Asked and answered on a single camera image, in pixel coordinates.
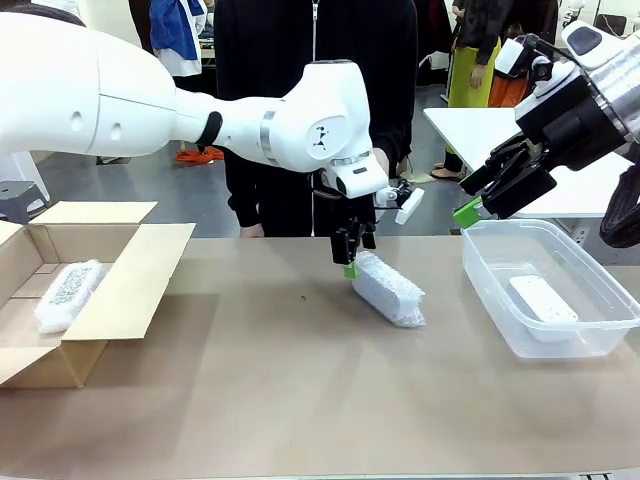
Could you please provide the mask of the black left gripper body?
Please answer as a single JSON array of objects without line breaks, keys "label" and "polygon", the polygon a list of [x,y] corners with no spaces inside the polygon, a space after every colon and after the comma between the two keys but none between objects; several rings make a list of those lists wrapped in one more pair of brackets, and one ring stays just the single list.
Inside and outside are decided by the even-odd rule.
[{"label": "black left gripper body", "polygon": [[376,231],[376,212],[372,196],[354,199],[340,197],[329,201],[329,231],[350,236]]}]

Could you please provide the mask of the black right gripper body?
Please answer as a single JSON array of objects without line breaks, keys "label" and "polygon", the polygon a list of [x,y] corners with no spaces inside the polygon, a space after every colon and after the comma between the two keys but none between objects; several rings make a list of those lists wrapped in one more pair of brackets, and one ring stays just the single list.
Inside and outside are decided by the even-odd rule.
[{"label": "black right gripper body", "polygon": [[584,168],[627,142],[609,107],[580,74],[540,97],[529,95],[514,112],[531,144],[531,160],[545,168]]}]

